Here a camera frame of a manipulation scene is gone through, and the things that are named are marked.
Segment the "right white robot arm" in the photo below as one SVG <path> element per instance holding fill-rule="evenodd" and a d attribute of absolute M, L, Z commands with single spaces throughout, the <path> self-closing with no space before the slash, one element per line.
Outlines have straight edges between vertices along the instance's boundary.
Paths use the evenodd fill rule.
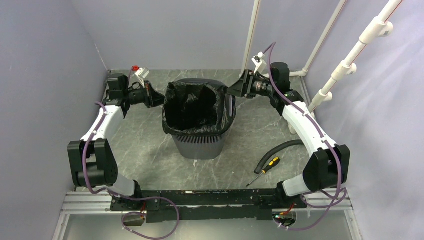
<path fill-rule="evenodd" d="M 271 106 L 293 127 L 306 147 L 309 161 L 302 173 L 277 185 L 276 203 L 287 208 L 295 196 L 341 187 L 348 178 L 351 152 L 325 133 L 308 111 L 302 96 L 291 89 L 288 65 L 274 62 L 269 69 L 269 77 L 245 70 L 227 93 L 240 98 L 268 97 Z"/>

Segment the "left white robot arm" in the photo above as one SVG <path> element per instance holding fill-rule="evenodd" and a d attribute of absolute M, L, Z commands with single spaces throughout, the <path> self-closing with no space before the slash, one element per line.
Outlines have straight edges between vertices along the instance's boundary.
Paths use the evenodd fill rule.
<path fill-rule="evenodd" d="M 111 74 L 106 80 L 105 98 L 97 102 L 99 112 L 89 131 L 67 146 L 71 177 L 76 187 L 87 188 L 92 194 L 103 191 L 124 198 L 131 210 L 144 203 L 140 186 L 119 173 L 109 139 L 126 118 L 130 107 L 144 104 L 148 109 L 161 106 L 164 95 L 154 90 L 146 80 L 148 70 Z"/>

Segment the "black trash bag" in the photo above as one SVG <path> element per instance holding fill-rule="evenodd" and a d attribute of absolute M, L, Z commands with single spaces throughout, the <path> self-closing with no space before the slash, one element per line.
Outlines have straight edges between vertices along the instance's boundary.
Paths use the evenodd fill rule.
<path fill-rule="evenodd" d="M 168 83 L 162 108 L 164 133 L 174 136 L 218 136 L 232 126 L 236 98 L 212 79 L 185 78 Z"/>

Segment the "grey mesh trash bin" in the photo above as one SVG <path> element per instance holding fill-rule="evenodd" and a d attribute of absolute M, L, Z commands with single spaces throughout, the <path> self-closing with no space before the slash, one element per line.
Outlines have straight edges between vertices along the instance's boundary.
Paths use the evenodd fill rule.
<path fill-rule="evenodd" d="M 212 160 L 221 154 L 229 130 L 216 136 L 169 135 L 171 135 L 180 155 L 184 158 L 192 160 Z"/>

